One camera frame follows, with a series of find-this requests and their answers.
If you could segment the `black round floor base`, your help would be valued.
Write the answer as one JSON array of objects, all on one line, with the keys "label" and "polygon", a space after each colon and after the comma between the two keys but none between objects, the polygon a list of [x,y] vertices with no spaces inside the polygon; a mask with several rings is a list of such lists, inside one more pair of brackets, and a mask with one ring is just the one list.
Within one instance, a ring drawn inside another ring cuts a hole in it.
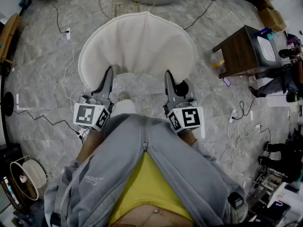
[{"label": "black round floor base", "polygon": [[3,98],[3,109],[6,116],[11,116],[14,111],[14,98],[11,92],[7,92]]}]

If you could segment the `white rounded tray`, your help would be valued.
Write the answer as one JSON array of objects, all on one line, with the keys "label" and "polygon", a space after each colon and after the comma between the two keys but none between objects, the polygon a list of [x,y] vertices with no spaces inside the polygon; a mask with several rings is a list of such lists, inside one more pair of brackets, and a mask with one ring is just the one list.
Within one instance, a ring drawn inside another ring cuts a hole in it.
[{"label": "white rounded tray", "polygon": [[267,61],[276,61],[276,56],[271,42],[268,39],[263,38],[261,36],[257,36],[257,40],[260,45],[260,49],[262,51],[263,57]]}]

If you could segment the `person's right forearm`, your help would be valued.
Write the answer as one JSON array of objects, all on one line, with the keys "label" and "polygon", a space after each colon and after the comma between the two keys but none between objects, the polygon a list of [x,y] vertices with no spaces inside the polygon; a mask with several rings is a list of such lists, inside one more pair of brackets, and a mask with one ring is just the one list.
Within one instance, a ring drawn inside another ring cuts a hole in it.
[{"label": "person's right forearm", "polygon": [[189,146],[195,145],[197,141],[192,131],[179,132],[178,136]]}]

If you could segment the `light wooden bench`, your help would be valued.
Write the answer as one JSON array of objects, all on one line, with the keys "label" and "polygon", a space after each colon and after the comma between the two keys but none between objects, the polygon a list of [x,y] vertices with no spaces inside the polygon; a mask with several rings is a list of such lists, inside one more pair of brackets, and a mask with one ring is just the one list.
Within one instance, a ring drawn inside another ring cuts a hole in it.
[{"label": "light wooden bench", "polygon": [[14,64],[13,61],[7,59],[8,50],[15,34],[16,29],[21,22],[21,16],[18,13],[12,15],[4,25],[4,28],[0,34],[0,62],[8,62]]}]

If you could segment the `dark wooden side table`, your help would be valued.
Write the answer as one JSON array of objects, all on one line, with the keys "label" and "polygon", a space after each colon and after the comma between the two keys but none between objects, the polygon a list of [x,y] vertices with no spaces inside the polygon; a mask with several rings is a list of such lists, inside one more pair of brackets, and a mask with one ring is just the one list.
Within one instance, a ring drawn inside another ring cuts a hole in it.
[{"label": "dark wooden side table", "polygon": [[274,40],[268,39],[273,46],[276,61],[267,61],[263,57],[257,36],[268,39],[266,35],[261,35],[258,30],[244,25],[213,48],[213,52],[221,50],[225,60],[225,72],[219,75],[220,79],[253,75],[262,78],[282,68],[281,57]]}]

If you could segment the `black clip device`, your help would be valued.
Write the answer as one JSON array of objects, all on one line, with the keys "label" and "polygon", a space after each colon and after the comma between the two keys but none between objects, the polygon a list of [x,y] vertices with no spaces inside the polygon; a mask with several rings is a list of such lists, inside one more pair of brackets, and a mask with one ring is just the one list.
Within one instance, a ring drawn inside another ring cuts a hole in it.
[{"label": "black clip device", "polygon": [[240,209],[244,204],[242,196],[239,195],[237,192],[232,192],[228,196],[228,202],[235,210]]}]

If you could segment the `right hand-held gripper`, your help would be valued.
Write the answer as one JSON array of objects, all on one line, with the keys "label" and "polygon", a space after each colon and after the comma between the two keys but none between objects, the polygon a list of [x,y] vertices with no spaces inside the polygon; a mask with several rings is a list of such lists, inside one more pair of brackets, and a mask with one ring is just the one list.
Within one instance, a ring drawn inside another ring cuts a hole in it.
[{"label": "right hand-held gripper", "polygon": [[174,78],[169,70],[165,72],[165,93],[168,97],[163,106],[165,115],[175,133],[192,131],[204,125],[203,108],[195,99],[195,88],[189,79],[182,81],[182,97],[176,98]]}]

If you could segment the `person's left forearm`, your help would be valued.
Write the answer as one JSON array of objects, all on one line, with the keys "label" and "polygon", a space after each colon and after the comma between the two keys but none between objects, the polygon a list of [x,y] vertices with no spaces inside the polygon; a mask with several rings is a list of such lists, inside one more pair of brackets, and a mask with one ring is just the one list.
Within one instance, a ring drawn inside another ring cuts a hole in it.
[{"label": "person's left forearm", "polygon": [[84,142],[84,145],[79,152],[76,161],[83,163],[104,141],[105,130],[90,131]]}]

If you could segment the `person's bare midriff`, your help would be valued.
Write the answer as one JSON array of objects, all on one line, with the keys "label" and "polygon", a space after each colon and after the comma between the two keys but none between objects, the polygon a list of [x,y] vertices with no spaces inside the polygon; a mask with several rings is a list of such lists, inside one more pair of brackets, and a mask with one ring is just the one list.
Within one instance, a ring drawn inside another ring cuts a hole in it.
[{"label": "person's bare midriff", "polygon": [[136,207],[119,220],[115,225],[120,227],[194,227],[194,223],[175,212],[153,205]]}]

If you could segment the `brown cardboard box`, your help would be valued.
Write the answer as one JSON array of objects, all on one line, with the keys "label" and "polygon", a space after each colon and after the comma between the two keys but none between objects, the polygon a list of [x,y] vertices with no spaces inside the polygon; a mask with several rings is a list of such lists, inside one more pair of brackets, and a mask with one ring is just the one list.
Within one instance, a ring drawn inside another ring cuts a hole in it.
[{"label": "brown cardboard box", "polygon": [[286,23],[281,14],[275,9],[264,8],[258,11],[258,15],[265,27],[269,27],[274,32],[281,32],[286,29]]},{"label": "brown cardboard box", "polygon": [[258,11],[261,11],[265,8],[274,10],[272,3],[269,0],[255,0],[254,6],[257,8]]}]

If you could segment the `person's yellow shirt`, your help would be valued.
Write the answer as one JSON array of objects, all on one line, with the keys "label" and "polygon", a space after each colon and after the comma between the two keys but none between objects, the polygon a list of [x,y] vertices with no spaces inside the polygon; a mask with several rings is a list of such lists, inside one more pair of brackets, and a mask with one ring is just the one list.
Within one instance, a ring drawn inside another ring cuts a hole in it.
[{"label": "person's yellow shirt", "polygon": [[160,207],[192,221],[191,216],[148,152],[143,153],[138,165],[133,170],[107,223],[114,224],[126,213],[142,205]]}]

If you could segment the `person's white trousers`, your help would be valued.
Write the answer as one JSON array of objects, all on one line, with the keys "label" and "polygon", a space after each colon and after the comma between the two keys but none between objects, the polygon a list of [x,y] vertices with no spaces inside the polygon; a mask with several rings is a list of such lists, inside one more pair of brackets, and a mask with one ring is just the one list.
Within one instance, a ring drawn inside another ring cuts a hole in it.
[{"label": "person's white trousers", "polygon": [[130,96],[126,92],[120,93],[120,95],[117,98],[117,104],[115,104],[115,108],[113,109],[111,113],[111,117],[120,115],[120,114],[135,114],[135,104],[130,99]]}]

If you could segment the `black box cabinet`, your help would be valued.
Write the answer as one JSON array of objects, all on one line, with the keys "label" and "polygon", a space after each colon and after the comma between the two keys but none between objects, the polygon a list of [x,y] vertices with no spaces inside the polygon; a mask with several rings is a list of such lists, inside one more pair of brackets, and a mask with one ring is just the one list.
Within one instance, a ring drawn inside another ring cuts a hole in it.
[{"label": "black box cabinet", "polygon": [[10,174],[10,163],[23,157],[20,144],[0,149],[0,178]]}]

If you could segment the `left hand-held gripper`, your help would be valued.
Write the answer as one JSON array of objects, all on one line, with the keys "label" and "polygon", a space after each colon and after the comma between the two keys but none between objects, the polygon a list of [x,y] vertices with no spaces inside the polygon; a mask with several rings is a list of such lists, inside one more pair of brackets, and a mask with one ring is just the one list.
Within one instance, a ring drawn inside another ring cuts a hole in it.
[{"label": "left hand-held gripper", "polygon": [[74,104],[73,123],[83,129],[101,131],[112,113],[113,103],[109,95],[112,91],[114,70],[106,70],[97,90],[92,95],[82,94]]}]

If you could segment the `white cushion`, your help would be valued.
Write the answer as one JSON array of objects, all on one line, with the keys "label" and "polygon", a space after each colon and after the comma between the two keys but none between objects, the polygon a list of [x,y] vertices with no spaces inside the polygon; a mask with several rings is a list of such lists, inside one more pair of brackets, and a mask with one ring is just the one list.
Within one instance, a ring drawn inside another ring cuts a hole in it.
[{"label": "white cushion", "polygon": [[118,16],[98,28],[84,44],[78,73],[96,91],[112,66],[116,74],[144,73],[160,78],[169,70],[176,83],[191,73],[197,50],[179,25],[150,12]]}]

